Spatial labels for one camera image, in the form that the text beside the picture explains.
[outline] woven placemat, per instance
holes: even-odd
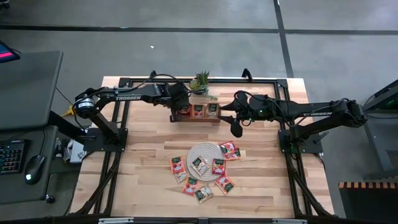
[[[220,175],[211,174],[211,168],[206,170],[206,172],[200,176],[191,166],[192,162],[199,156],[202,156],[206,163],[211,166],[213,159],[224,159],[224,155],[221,149],[216,145],[208,142],[197,144],[193,146],[187,155],[187,167],[190,175],[201,181],[214,181]]]

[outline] wooden table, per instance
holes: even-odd
[[[115,86],[120,77],[104,77],[103,86]],[[308,103],[304,81],[288,79],[291,100]],[[233,100],[233,93],[246,90],[253,94],[275,97],[270,84],[210,84],[210,94],[218,96],[221,105]],[[202,96],[192,95],[191,103],[208,103]],[[114,104],[102,113],[111,120]],[[294,217],[292,199],[284,155],[277,140],[278,122],[256,121],[244,127],[243,136],[235,138],[229,124],[170,123],[170,110],[141,101],[130,105],[127,128],[129,137],[122,155],[116,184],[112,216],[132,217],[234,217],[289,218]],[[303,124],[312,122],[306,119]],[[236,187],[223,195],[211,183],[215,196],[203,204],[195,197],[181,193],[170,173],[169,159],[186,156],[189,149],[200,142],[221,143],[233,140],[241,149],[241,159],[228,161],[227,173]],[[98,185],[103,152],[88,156],[82,164],[71,212],[77,211]],[[313,155],[304,154],[303,164],[307,184],[318,201],[333,213],[328,184],[322,163]],[[298,190],[300,208],[304,211],[303,196]],[[106,205],[104,197],[102,207]]]

